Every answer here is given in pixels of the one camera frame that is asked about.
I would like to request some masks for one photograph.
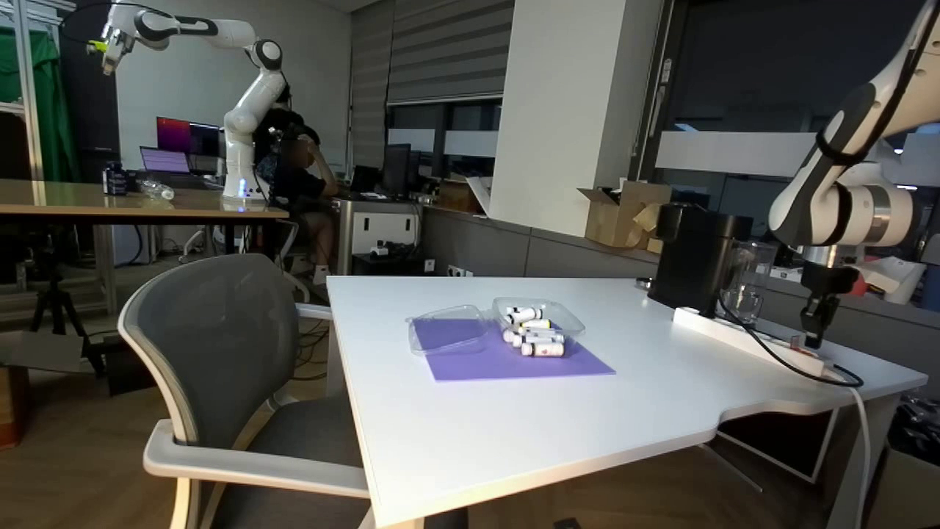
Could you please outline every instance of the purple mat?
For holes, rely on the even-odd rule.
[[[410,325],[438,383],[613,372],[606,362],[571,338],[560,358],[521,356],[502,340],[496,319],[416,316]]]

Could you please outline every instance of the wooden table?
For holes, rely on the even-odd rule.
[[[102,189],[90,183],[0,178],[4,224],[93,224],[93,263],[112,312],[117,309],[117,287],[106,224],[222,224],[225,247],[233,247],[236,224],[284,218],[289,211],[281,208],[222,199],[220,191],[209,189],[177,189],[174,199],[159,199],[142,191],[106,196]],[[0,366],[0,446],[21,437],[24,388],[24,366]]]
[[[90,183],[32,183],[0,178],[0,214],[18,221],[67,221],[67,224],[255,224],[281,221],[289,211],[264,202],[222,199],[209,189],[177,189],[177,196],[148,194],[106,196]]]

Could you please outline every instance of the cable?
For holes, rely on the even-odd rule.
[[[854,527],[861,529],[863,527],[863,499],[866,499],[866,490],[869,490],[869,465],[873,465],[869,416],[866,416],[866,407],[863,407],[863,396],[858,393],[863,380],[858,372],[839,366],[839,363],[832,363],[832,366],[845,380],[829,380],[829,377],[804,372],[804,371],[792,366],[789,362],[785,362],[779,352],[772,352],[753,325],[747,325],[737,315],[729,312],[729,305],[722,299],[720,299],[720,309],[729,315],[732,324],[737,324],[747,334],[753,334],[786,371],[804,377],[804,380],[822,383],[822,385],[848,388],[848,393],[854,400],[854,407],[858,407],[858,431],[861,431],[861,490],[858,490],[858,513],[854,513]]]
[[[869,490],[869,468],[873,468],[873,431],[869,431],[869,415],[863,407],[863,400],[858,393],[858,388],[848,388],[854,396],[854,407],[858,407],[858,431],[861,431],[861,490],[858,490],[858,529],[863,527],[863,499]]]
[[[836,388],[861,388],[863,385],[863,380],[858,372],[853,372],[853,371],[845,371],[839,363],[832,363],[832,366],[845,380],[814,377],[814,372],[804,372],[804,371],[792,366],[779,352],[772,352],[772,346],[767,346],[767,340],[748,324],[744,324],[722,299],[717,299],[717,305],[729,315],[732,324],[737,324],[748,338],[754,338],[770,358],[775,358],[786,371],[804,377],[804,380],[822,383],[822,385],[836,385]]]

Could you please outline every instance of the gray office chair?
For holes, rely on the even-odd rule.
[[[145,468],[177,479],[174,529],[205,521],[340,529],[366,513],[347,400],[277,403],[302,315],[330,316],[330,309],[293,305],[264,256],[189,261],[126,299],[117,328],[171,412],[145,446]],[[247,435],[264,406],[269,421]]]

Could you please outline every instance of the desk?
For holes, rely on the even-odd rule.
[[[289,211],[264,202],[228,202],[220,191],[209,189],[177,189],[174,202],[126,194],[102,196],[101,186],[90,183],[32,183],[32,178],[0,178],[0,218],[4,224],[96,224],[93,228],[93,263],[102,278],[106,303],[117,309],[112,239],[101,224],[225,224],[233,239],[236,224],[281,221]],[[18,431],[18,390],[24,388],[24,371],[0,366],[0,444],[14,440]]]
[[[421,527],[438,512],[698,446],[720,421],[853,406],[844,388],[673,328],[669,309],[631,278],[330,275],[325,286],[378,527]],[[406,316],[488,309],[494,297],[565,303],[587,325],[578,340],[618,372],[434,383],[409,346]],[[832,356],[866,380],[861,393],[882,452],[897,396],[925,377],[845,346]],[[832,527],[853,527],[858,474],[861,446]]]

